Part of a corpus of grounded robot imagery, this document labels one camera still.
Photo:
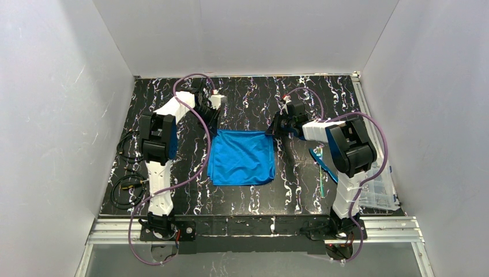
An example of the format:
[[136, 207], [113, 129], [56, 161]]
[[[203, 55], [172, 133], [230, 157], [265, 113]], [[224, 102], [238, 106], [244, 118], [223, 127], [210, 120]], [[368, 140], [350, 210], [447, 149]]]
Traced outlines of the blue cloth napkin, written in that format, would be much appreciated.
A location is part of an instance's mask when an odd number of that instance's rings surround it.
[[217, 131], [207, 176], [214, 186], [256, 186], [274, 180], [273, 137], [263, 131]]

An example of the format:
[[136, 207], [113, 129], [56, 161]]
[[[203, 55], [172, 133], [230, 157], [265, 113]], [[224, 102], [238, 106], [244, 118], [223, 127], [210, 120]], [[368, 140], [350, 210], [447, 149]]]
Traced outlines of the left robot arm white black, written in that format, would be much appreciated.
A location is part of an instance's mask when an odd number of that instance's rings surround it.
[[221, 106], [227, 98], [213, 90], [210, 97], [202, 88], [178, 91], [162, 107], [140, 118], [140, 152], [146, 164], [150, 197], [146, 223], [143, 225], [167, 235], [172, 230], [171, 167], [178, 150], [177, 124], [187, 114], [197, 117], [212, 137], [217, 134]]

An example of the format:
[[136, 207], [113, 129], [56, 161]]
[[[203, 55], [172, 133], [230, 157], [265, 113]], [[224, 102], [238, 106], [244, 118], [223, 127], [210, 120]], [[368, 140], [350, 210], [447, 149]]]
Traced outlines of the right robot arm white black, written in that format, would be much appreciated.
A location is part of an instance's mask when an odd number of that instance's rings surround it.
[[330, 214], [330, 229], [338, 233], [352, 227], [361, 228], [359, 196], [368, 181], [367, 173], [377, 161], [377, 150], [363, 120], [373, 119], [364, 113], [352, 112], [335, 119], [309, 119], [304, 105], [286, 103], [275, 113], [266, 135], [278, 137], [293, 134], [305, 141], [324, 143], [337, 170], [336, 198]]

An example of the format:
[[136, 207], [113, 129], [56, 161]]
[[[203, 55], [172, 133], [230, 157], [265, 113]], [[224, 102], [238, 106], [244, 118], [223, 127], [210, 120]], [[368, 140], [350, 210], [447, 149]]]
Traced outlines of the iridescent fork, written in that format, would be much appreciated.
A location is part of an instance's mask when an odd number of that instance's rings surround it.
[[316, 154], [318, 156], [318, 168], [319, 168], [319, 185], [320, 185], [320, 193], [321, 193], [321, 198], [325, 198], [325, 192], [324, 192], [324, 176], [323, 176], [323, 169], [319, 161], [322, 161], [322, 147], [319, 147], [316, 151]]

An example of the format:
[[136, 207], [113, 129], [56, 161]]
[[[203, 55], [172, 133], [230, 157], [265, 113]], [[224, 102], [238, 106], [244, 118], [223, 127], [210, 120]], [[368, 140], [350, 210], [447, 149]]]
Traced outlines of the clear plastic organizer box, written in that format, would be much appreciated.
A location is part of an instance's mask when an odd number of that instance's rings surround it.
[[396, 211], [400, 208], [389, 162], [379, 176], [362, 186], [359, 205], [386, 211]]

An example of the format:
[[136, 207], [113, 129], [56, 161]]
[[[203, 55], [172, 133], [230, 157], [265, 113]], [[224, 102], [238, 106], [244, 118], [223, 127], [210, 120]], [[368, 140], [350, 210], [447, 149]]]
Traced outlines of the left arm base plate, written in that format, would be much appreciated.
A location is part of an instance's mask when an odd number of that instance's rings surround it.
[[194, 221], [182, 221], [174, 216], [162, 218], [139, 218], [141, 226], [141, 241], [194, 241], [196, 237], [196, 223]]

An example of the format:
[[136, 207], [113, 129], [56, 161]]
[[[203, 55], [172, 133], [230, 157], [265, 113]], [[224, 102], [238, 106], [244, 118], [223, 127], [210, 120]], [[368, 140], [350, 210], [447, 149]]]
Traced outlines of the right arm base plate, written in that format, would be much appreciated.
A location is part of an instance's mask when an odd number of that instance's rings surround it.
[[299, 234], [312, 241], [335, 240], [326, 243], [326, 254], [332, 260], [348, 260], [353, 256], [353, 243], [368, 238], [364, 221], [358, 217], [356, 221], [359, 227], [350, 218], [314, 218], [299, 229]]

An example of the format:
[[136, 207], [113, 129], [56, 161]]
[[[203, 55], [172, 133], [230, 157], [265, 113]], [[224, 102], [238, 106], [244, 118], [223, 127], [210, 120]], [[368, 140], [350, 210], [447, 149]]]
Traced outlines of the aluminium frame rail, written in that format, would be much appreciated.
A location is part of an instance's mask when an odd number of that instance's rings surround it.
[[97, 219], [77, 276], [433, 276], [416, 218], [366, 217], [359, 255], [333, 261], [338, 239], [313, 241], [286, 218], [216, 218], [194, 241], [151, 238], [126, 218]]

